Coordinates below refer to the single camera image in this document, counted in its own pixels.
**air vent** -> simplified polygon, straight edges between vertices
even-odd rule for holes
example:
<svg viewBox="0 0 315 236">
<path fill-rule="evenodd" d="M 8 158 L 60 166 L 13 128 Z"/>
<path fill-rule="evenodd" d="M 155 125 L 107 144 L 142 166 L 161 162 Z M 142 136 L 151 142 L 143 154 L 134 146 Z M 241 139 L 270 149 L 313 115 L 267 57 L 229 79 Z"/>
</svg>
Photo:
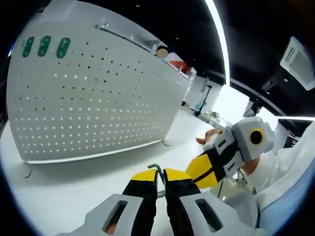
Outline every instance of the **air vent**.
<svg viewBox="0 0 315 236">
<path fill-rule="evenodd" d="M 307 91 L 315 87 L 312 63 L 303 45 L 295 37 L 291 37 L 280 61 L 280 66 L 288 71 Z"/>
</svg>

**perforated partition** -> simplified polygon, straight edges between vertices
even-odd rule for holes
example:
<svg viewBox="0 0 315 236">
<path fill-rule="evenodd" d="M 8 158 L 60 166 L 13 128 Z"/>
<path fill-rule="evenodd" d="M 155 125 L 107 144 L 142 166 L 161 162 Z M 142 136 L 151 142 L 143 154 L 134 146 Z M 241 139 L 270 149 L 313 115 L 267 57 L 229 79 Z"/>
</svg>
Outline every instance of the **perforated partition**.
<svg viewBox="0 0 315 236">
<path fill-rule="evenodd" d="M 12 53 L 9 121 L 24 161 L 96 157 L 165 138 L 188 87 L 174 68 L 111 32 L 32 24 Z"/>
</svg>

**white sleeve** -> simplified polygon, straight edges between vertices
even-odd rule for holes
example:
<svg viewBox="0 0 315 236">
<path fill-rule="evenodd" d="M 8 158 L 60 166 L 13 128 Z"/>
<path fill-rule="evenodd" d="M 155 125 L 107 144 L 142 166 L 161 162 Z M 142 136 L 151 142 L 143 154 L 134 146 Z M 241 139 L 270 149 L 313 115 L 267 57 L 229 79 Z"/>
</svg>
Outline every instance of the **white sleeve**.
<svg viewBox="0 0 315 236">
<path fill-rule="evenodd" d="M 278 169 L 280 167 L 279 156 L 273 152 L 261 154 L 258 166 L 254 172 L 246 176 L 246 181 L 258 192 L 268 188 L 277 178 Z"/>
<path fill-rule="evenodd" d="M 299 156 L 307 136 L 306 133 L 309 132 L 305 132 L 305 135 L 294 147 L 280 149 L 277 155 L 272 151 L 261 154 L 254 172 L 245 177 L 247 182 L 260 192 L 281 179 L 292 168 Z"/>
</svg>

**green number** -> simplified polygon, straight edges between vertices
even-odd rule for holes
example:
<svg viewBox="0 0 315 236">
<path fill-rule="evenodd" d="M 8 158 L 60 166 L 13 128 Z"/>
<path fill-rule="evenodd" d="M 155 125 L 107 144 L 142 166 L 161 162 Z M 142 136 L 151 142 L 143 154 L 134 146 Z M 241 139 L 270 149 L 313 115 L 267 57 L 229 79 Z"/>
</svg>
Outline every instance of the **green number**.
<svg viewBox="0 0 315 236">
<path fill-rule="evenodd" d="M 70 43 L 71 43 L 70 38 L 62 38 L 62 40 L 60 40 L 58 49 L 56 51 L 57 58 L 62 59 L 65 57 Z"/>
<path fill-rule="evenodd" d="M 33 43 L 34 43 L 34 40 L 35 38 L 32 36 L 32 37 L 29 37 L 27 40 L 26 40 L 26 43 L 24 45 L 24 49 L 23 49 L 23 52 L 22 52 L 22 56 L 24 58 L 27 58 L 29 56 L 29 54 L 31 53 L 31 49 L 32 49 L 32 46 L 33 46 Z"/>
<path fill-rule="evenodd" d="M 49 36 L 49 35 L 46 35 L 46 36 L 41 38 L 40 43 L 39 43 L 38 52 L 37 52 L 37 55 L 39 57 L 43 57 L 46 55 L 46 53 L 48 51 L 48 47 L 50 45 L 50 42 L 51 42 L 51 36 Z"/>
</svg>

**human hand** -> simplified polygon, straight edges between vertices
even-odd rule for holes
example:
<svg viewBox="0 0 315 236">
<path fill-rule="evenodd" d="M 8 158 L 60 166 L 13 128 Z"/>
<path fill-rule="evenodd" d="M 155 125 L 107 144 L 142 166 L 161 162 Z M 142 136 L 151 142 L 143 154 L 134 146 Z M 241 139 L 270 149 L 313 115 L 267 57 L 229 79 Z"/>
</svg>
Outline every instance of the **human hand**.
<svg viewBox="0 0 315 236">
<path fill-rule="evenodd" d="M 116 229 L 116 224 L 115 223 L 111 223 L 107 226 L 106 230 L 104 231 L 105 233 L 109 234 L 109 235 L 113 235 Z"/>
<path fill-rule="evenodd" d="M 213 135 L 219 134 L 221 132 L 222 132 L 222 130 L 219 130 L 219 129 L 210 129 L 209 131 L 207 131 L 205 133 L 204 139 L 196 138 L 196 141 L 197 141 L 197 143 L 199 143 L 201 145 L 205 145 L 209 138 L 211 138 Z"/>
</svg>

